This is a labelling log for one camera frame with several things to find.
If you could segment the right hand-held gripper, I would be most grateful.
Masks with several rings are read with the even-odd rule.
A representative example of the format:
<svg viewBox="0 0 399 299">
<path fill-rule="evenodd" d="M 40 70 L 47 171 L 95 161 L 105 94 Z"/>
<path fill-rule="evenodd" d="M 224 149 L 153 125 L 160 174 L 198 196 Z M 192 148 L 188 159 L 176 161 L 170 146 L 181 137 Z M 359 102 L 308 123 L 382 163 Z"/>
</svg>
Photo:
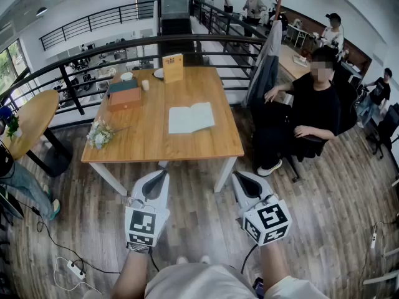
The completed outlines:
<svg viewBox="0 0 399 299">
<path fill-rule="evenodd" d="M 240 228 L 260 247 L 284 238 L 292 224 L 285 200 L 272 194 L 268 182 L 253 173 L 235 171 L 232 180 Z"/>
</svg>

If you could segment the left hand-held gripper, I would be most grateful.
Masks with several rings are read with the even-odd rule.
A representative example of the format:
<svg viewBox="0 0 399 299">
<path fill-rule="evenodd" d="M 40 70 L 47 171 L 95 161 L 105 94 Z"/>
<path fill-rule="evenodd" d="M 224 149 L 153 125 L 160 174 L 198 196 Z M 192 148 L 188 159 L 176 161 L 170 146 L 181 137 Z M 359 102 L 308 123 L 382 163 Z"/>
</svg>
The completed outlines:
<svg viewBox="0 0 399 299">
<path fill-rule="evenodd" d="M 145 204 L 141 199 L 167 203 L 169 185 L 170 175 L 166 170 L 149 173 L 135 183 L 135 198 L 129 197 L 125 208 L 127 247 L 156 246 L 170 211 L 166 208 L 157 209 L 152 204 Z"/>
</svg>

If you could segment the white notebook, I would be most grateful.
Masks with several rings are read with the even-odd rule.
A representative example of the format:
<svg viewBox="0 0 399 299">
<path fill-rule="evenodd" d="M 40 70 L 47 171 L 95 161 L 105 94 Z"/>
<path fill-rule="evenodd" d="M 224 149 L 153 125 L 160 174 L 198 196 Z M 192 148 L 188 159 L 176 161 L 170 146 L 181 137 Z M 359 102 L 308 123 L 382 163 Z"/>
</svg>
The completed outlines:
<svg viewBox="0 0 399 299">
<path fill-rule="evenodd" d="M 169 134 L 188 134 L 215 125 L 210 102 L 169 109 Z"/>
</svg>

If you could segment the person's right forearm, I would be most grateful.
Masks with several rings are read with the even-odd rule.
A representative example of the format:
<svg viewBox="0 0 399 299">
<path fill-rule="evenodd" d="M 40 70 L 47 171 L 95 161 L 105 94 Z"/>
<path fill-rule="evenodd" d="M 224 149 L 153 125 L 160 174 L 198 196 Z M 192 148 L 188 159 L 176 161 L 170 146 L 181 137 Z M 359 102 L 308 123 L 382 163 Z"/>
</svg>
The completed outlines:
<svg viewBox="0 0 399 299">
<path fill-rule="evenodd" d="M 289 275 L 286 258 L 278 242 L 261 246 L 261 267 L 263 289 L 267 292 L 272 286 Z"/>
</svg>

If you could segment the person's left forearm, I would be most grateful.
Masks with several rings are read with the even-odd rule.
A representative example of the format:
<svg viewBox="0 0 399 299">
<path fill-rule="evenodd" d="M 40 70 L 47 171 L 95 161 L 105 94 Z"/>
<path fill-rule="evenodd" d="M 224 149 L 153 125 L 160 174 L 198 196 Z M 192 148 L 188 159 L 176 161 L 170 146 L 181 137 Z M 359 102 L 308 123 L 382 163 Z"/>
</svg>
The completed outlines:
<svg viewBox="0 0 399 299">
<path fill-rule="evenodd" d="M 129 251 L 111 291 L 111 299 L 144 299 L 147 286 L 148 254 Z"/>
</svg>

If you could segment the white table leg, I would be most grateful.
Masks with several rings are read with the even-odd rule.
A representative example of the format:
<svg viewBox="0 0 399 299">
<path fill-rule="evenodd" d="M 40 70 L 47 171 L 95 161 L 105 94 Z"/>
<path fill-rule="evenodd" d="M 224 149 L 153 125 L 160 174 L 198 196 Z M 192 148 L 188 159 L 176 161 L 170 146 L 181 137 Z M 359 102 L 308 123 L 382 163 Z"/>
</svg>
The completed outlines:
<svg viewBox="0 0 399 299">
<path fill-rule="evenodd" d="M 214 192 L 215 193 L 219 193 L 222 190 L 227 178 L 231 174 L 231 171 L 232 171 L 232 169 L 234 167 L 234 164 L 235 164 L 236 160 L 237 160 L 236 156 L 235 157 L 226 158 L 224 160 L 223 165 L 221 167 L 221 170 L 219 172 L 218 179 L 217 179 L 217 181 L 216 181 L 216 183 L 214 185 Z"/>
<path fill-rule="evenodd" d="M 90 163 L 91 167 L 120 195 L 127 196 L 128 191 L 120 181 L 101 163 Z"/>
</svg>

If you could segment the white flower bouquet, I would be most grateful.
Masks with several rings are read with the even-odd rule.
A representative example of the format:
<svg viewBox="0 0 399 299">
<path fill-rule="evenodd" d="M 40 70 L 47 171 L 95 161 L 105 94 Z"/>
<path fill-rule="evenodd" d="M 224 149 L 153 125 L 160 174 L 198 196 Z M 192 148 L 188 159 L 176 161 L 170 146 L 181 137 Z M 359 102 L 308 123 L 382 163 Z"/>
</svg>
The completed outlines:
<svg viewBox="0 0 399 299">
<path fill-rule="evenodd" d="M 91 148 L 97 150 L 102 149 L 111 139 L 120 131 L 129 129 L 130 126 L 125 128 L 114 129 L 110 127 L 105 120 L 98 117 L 93 123 L 90 131 L 87 134 L 87 140 Z"/>
</svg>

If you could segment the orange leather box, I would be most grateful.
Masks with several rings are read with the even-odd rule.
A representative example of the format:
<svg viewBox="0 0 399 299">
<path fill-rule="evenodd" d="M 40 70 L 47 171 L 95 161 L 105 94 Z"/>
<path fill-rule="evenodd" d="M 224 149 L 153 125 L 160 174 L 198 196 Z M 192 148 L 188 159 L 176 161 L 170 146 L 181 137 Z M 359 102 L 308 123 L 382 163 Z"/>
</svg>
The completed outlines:
<svg viewBox="0 0 399 299">
<path fill-rule="evenodd" d="M 110 92 L 108 95 L 107 110 L 109 112 L 129 110 L 141 105 L 142 93 L 139 88 Z"/>
</svg>

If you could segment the dark phone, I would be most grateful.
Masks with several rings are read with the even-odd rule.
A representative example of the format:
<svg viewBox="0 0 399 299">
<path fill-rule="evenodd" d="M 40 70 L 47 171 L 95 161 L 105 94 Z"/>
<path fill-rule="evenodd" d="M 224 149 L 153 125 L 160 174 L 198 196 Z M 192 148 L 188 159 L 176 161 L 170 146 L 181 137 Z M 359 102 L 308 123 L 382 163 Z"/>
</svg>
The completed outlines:
<svg viewBox="0 0 399 299">
<path fill-rule="evenodd" d="M 257 277 L 253 283 L 253 289 L 256 292 L 258 299 L 264 299 L 263 279 Z"/>
</svg>

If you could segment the person's beige shirt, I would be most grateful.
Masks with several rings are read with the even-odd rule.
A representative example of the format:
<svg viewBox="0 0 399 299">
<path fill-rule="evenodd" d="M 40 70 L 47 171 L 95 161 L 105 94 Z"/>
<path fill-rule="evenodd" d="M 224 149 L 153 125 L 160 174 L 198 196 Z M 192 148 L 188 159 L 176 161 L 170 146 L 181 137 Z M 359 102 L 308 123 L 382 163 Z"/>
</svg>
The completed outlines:
<svg viewBox="0 0 399 299">
<path fill-rule="evenodd" d="M 145 299 L 258 299 L 255 290 L 225 264 L 184 263 L 161 270 L 145 290 Z M 264 299 L 329 299 L 310 281 L 284 277 Z"/>
</svg>

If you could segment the teal book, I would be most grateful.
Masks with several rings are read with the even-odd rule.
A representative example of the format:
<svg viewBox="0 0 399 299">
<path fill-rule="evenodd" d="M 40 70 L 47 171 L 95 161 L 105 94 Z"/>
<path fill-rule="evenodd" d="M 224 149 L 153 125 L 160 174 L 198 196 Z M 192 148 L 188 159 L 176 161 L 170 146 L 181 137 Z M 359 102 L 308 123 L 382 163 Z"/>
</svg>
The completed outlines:
<svg viewBox="0 0 399 299">
<path fill-rule="evenodd" d="M 126 90 L 131 90 L 134 88 L 137 88 L 137 80 L 132 79 L 132 80 L 127 80 L 127 81 L 121 81 L 117 83 L 112 83 L 109 85 L 108 88 L 108 95 L 111 95 L 112 93 L 117 93 L 117 92 L 122 92 Z"/>
</svg>

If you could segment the small potted plant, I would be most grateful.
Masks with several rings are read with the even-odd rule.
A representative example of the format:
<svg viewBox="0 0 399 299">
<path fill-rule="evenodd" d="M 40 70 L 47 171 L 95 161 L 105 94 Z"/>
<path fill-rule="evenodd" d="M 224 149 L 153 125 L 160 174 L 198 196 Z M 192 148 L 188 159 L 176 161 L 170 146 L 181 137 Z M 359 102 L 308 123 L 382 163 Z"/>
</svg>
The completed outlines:
<svg viewBox="0 0 399 299">
<path fill-rule="evenodd" d="M 8 126 L 7 137 L 11 140 L 13 136 L 16 135 L 19 129 L 19 117 L 11 115 L 6 122 Z"/>
</svg>

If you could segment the dark staircase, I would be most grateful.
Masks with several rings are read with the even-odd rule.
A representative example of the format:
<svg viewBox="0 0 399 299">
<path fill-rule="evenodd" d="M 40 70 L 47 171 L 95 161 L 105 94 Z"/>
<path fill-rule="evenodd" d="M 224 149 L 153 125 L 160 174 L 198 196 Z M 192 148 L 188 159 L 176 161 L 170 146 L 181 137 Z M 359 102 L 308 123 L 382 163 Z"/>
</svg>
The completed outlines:
<svg viewBox="0 0 399 299">
<path fill-rule="evenodd" d="M 189 18 L 163 19 L 161 22 L 163 36 L 192 35 Z M 162 56 L 194 52 L 195 44 L 192 40 L 173 39 L 163 42 L 160 47 Z M 188 54 L 183 56 L 184 66 L 196 64 L 196 56 Z"/>
</svg>

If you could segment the black straight balcony railing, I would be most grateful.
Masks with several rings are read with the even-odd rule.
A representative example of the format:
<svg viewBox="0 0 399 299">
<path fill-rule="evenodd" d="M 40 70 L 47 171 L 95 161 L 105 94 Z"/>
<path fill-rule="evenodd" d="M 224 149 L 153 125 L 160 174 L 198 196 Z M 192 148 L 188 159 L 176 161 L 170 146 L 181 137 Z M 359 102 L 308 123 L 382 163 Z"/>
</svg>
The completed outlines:
<svg viewBox="0 0 399 299">
<path fill-rule="evenodd" d="M 107 26 L 124 24 L 153 17 L 155 1 L 144 1 L 113 7 L 78 18 L 50 31 L 39 40 L 44 51 L 82 34 Z"/>
</svg>

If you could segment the large window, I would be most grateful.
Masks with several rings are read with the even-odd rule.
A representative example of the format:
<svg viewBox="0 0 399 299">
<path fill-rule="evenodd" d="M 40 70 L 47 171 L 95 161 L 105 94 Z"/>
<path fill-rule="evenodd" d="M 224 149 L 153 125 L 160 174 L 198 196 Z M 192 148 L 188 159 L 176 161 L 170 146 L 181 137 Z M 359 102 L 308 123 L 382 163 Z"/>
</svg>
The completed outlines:
<svg viewBox="0 0 399 299">
<path fill-rule="evenodd" d="M 0 95 L 8 91 L 14 83 L 18 83 L 30 74 L 19 39 L 16 39 L 0 52 Z M 31 95 L 24 95 L 31 90 L 29 83 L 11 92 L 4 104 L 9 104 L 12 110 L 17 110 L 25 104 Z"/>
</svg>

